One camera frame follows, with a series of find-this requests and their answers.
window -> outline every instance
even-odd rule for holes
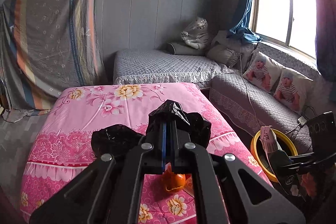
[[[316,58],[315,0],[255,0],[254,9],[254,32]]]

pink bedsheet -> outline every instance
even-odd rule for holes
[[[28,157],[21,186],[21,211],[26,221],[36,208],[95,160],[91,149],[93,131],[120,123],[144,134],[148,114],[167,99],[179,102],[185,112],[201,113],[212,123],[208,152],[233,153],[270,183],[236,133],[195,84],[70,88],[55,103]],[[139,222],[196,223],[189,187],[187,181],[185,189],[168,195],[162,191],[160,175],[145,175]]]

peeled orange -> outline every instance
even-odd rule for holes
[[[178,192],[185,185],[185,175],[173,173],[171,165],[168,165],[167,170],[162,175],[162,183],[164,190],[168,193]]]

sofa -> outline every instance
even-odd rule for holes
[[[210,102],[236,126],[254,136],[260,126],[271,125],[292,140],[299,154],[312,151],[307,126],[297,128],[301,116],[278,102],[269,94],[242,78],[258,52],[262,52],[285,67],[302,73],[314,81],[313,88],[305,101],[304,115],[313,118],[315,114],[327,111],[336,113],[334,103],[329,101],[332,84],[326,82],[317,68],[283,47],[268,43],[247,43],[226,38],[226,31],[219,31],[213,39],[236,52],[241,60],[233,68],[216,63],[205,56],[171,55],[163,51],[117,52],[114,66],[114,84],[145,84],[162,82],[190,82],[200,89],[210,89]]]
[[[335,104],[328,99],[332,84],[322,78],[315,66],[299,60],[280,46],[267,42],[259,42],[256,49],[252,52],[245,70],[253,62],[258,52],[262,52],[285,67],[294,69],[314,80],[313,88],[308,94],[304,107],[306,110],[303,114],[307,118],[314,117],[312,110],[317,115],[333,110],[336,113]],[[260,125],[271,125],[272,128],[283,133],[294,129],[298,125],[297,120],[301,115],[278,102],[273,97],[273,94],[268,94],[251,84],[248,80],[243,79],[243,72],[216,75],[212,79],[209,92],[210,102],[219,111],[228,116],[236,126],[242,128],[252,136],[260,130]],[[292,140],[299,154],[312,151],[307,126],[298,127],[286,135]]]

metal bolt head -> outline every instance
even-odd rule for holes
[[[110,154],[101,155],[100,158],[101,158],[102,161],[110,161],[110,160],[112,160],[112,156]]]
[[[236,159],[236,156],[231,153],[227,153],[224,155],[224,159],[226,159],[227,161],[234,161]]]
[[[194,149],[196,147],[196,145],[194,143],[189,142],[189,143],[185,143],[184,147],[186,149]]]
[[[141,148],[144,149],[144,150],[148,150],[148,149],[151,149],[153,146],[151,143],[143,143],[141,145]]]

